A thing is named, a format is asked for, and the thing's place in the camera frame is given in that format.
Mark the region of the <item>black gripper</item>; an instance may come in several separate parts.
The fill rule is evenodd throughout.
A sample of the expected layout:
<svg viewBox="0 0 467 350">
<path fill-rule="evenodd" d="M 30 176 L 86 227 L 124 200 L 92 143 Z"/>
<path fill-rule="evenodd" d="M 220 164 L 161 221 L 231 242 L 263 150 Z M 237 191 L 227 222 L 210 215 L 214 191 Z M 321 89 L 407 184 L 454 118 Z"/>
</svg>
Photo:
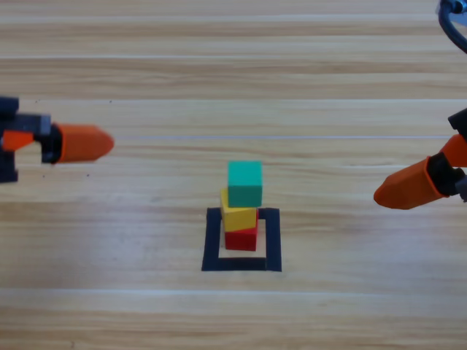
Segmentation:
<svg viewBox="0 0 467 350">
<path fill-rule="evenodd" d="M 1 183 L 16 182 L 15 152 L 40 138 L 42 162 L 88 163 L 108 154 L 114 139 L 95 125 L 52 124 L 47 114 L 19 112 L 19 98 L 1 97 Z"/>
<path fill-rule="evenodd" d="M 467 167 L 466 109 L 448 121 L 459 134 L 452 136 L 440 153 L 389 175 L 374 193 L 377 204 L 408 210 L 456 195 L 457 190 L 466 202 L 466 176 L 457 182 L 454 168 Z"/>
</svg>

